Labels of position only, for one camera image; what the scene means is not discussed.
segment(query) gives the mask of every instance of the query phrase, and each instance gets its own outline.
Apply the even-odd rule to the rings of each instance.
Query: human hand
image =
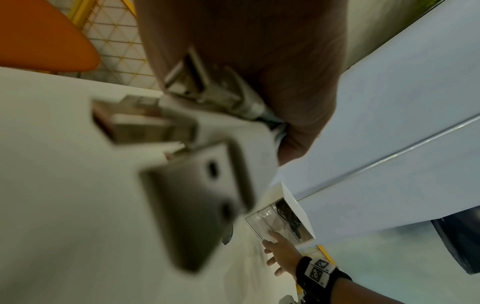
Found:
[[[266,264],[272,266],[273,264],[278,263],[280,268],[275,271],[276,276],[279,276],[286,271],[293,277],[296,277],[295,272],[297,270],[297,265],[303,255],[280,233],[273,231],[269,231],[268,233],[277,240],[277,243],[272,243],[266,239],[261,242],[265,247],[265,253],[273,253],[273,257],[269,259]]]
[[[288,123],[280,165],[302,157],[333,115],[347,0],[135,0],[135,9],[160,86],[194,45],[234,68]]]

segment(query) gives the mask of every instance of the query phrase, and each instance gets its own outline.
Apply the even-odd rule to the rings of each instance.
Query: wrist strap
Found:
[[[339,278],[352,280],[334,264],[304,256],[296,267],[296,281],[316,301],[330,302],[332,289]]]

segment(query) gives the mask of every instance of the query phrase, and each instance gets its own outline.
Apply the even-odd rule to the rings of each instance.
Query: white box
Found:
[[[315,239],[307,214],[283,183],[272,186],[258,207],[245,217],[245,222],[260,239],[274,241],[269,230],[280,233],[294,245]]]

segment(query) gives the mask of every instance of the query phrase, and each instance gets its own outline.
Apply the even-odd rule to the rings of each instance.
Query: table surface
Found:
[[[161,93],[6,68],[0,92],[0,302],[296,298],[293,278],[274,276],[242,220],[202,273],[171,265],[137,173],[177,146],[114,148],[90,119],[91,98]]]

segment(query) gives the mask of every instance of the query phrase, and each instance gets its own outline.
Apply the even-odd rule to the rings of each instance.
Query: orange chair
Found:
[[[51,72],[95,69],[95,47],[45,0],[0,0],[0,66]]]

